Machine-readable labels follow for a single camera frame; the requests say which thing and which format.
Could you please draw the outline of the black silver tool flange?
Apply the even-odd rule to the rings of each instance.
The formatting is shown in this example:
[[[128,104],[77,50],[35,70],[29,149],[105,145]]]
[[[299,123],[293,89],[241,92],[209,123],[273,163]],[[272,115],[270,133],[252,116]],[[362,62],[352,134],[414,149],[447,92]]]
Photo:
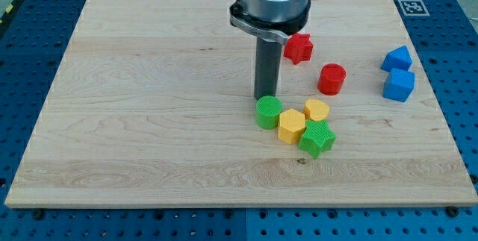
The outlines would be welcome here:
[[[311,0],[308,0],[305,10],[299,16],[284,22],[267,22],[246,14],[236,1],[229,8],[230,23],[233,27],[257,38],[286,45],[288,39],[306,25],[310,8]]]

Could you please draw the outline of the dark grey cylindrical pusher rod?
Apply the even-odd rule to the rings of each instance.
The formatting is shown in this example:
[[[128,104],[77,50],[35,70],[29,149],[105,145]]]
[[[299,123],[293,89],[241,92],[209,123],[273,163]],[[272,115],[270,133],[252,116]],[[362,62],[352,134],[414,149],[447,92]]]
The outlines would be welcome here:
[[[254,97],[274,96],[279,77],[282,45],[257,38],[255,52]]]

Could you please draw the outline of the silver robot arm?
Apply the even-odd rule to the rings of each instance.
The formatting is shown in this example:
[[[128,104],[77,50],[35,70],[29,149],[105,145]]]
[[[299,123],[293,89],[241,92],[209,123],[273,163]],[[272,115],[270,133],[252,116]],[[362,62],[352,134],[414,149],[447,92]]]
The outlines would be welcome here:
[[[236,0],[230,23],[256,37],[254,97],[276,94],[282,49],[308,21],[311,0]]]

